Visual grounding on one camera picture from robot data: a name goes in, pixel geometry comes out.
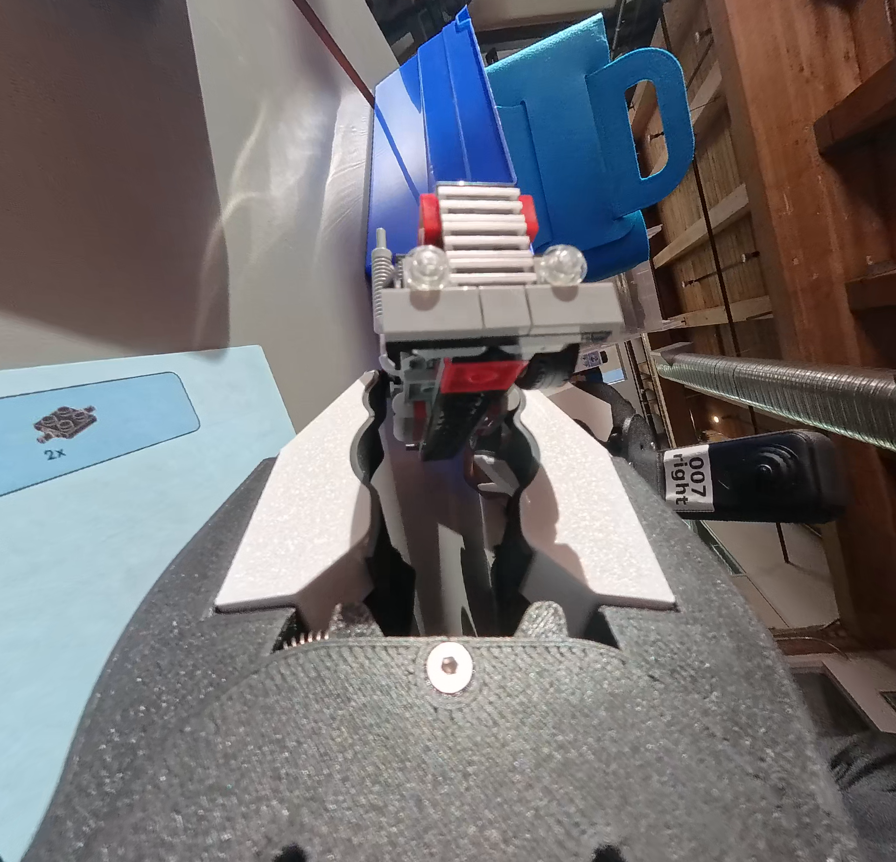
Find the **flexible metal duct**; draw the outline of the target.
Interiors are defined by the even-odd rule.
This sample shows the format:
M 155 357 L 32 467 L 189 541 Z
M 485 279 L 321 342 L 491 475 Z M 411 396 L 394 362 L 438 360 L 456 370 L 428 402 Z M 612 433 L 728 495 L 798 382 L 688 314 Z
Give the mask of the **flexible metal duct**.
M 651 359 L 678 385 L 895 451 L 891 369 L 699 354 L 690 343 L 655 350 Z

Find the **blue plastic bin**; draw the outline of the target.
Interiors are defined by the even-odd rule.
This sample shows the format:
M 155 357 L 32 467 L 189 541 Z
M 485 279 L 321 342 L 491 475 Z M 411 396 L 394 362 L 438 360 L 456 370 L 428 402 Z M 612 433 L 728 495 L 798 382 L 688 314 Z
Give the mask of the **blue plastic bin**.
M 418 243 L 420 196 L 438 183 L 516 184 L 468 8 L 375 88 L 365 273 L 375 232 Z

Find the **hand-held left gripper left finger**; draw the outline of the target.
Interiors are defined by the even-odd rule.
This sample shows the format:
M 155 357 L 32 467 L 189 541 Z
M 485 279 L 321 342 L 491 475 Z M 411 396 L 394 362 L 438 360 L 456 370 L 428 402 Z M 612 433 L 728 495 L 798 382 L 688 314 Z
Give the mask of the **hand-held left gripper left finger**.
M 385 385 L 361 375 L 277 456 L 218 590 L 223 613 L 292 608 L 314 632 L 373 590 Z

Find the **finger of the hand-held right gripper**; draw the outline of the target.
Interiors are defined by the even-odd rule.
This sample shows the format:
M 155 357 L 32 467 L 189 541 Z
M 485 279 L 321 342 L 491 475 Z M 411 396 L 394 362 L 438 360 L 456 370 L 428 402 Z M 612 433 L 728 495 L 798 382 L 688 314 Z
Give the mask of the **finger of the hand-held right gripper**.
M 611 434 L 611 406 L 591 394 L 554 394 L 553 403 L 567 416 L 606 444 Z

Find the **teal felt bag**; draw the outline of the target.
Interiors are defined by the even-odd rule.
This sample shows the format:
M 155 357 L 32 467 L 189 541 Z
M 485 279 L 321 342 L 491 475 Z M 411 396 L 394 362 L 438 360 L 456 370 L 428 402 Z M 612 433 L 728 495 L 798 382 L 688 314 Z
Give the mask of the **teal felt bag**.
M 575 246 L 591 282 L 646 263 L 643 209 L 678 187 L 695 151 L 679 61 L 653 47 L 611 60 L 596 14 L 486 72 L 517 183 L 535 206 L 533 250 Z M 646 176 L 626 101 L 641 82 L 655 90 L 667 150 L 666 164 Z

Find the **clear plastic storage box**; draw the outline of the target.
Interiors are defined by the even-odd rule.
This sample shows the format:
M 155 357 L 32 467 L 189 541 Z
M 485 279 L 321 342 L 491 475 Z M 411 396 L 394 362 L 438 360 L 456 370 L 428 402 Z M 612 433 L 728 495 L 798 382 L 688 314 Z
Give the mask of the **clear plastic storage box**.
M 666 318 L 662 314 L 655 273 L 650 261 L 615 275 L 611 282 L 622 309 L 627 334 L 660 332 L 681 327 L 679 317 Z

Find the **wooden shelf unit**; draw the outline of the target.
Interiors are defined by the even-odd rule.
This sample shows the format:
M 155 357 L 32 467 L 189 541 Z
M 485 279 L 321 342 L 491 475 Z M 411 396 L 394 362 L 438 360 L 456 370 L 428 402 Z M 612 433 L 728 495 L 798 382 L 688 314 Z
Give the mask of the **wooden shelf unit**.
M 702 353 L 894 372 L 894 0 L 665 0 L 696 174 L 658 205 Z

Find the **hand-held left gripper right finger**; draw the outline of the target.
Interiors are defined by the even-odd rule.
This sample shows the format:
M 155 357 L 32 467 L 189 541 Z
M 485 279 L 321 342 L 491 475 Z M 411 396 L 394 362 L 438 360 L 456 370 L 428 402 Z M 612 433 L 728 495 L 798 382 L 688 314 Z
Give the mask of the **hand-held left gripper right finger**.
M 519 423 L 537 445 L 538 468 L 520 500 L 521 536 L 533 551 L 521 594 L 553 601 L 571 634 L 585 634 L 606 606 L 672 610 L 669 587 L 610 452 L 553 403 L 524 391 Z

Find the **light blue instruction booklet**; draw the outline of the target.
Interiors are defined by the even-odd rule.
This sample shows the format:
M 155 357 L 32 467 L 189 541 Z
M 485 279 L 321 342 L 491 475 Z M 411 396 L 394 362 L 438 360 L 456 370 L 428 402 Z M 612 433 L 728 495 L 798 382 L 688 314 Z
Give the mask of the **light blue instruction booklet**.
M 257 345 L 2 371 L 3 860 L 145 594 L 294 434 Z

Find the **toy brick truck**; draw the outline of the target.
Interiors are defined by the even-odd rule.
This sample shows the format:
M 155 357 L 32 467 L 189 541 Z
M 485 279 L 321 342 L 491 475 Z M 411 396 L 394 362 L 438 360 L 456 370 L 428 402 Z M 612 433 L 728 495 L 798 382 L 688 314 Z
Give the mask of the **toy brick truck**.
M 563 383 L 582 345 L 626 326 L 578 248 L 535 252 L 534 203 L 515 184 L 437 183 L 400 226 L 411 245 L 373 229 L 373 323 L 396 438 L 425 462 L 465 453 L 512 390 Z

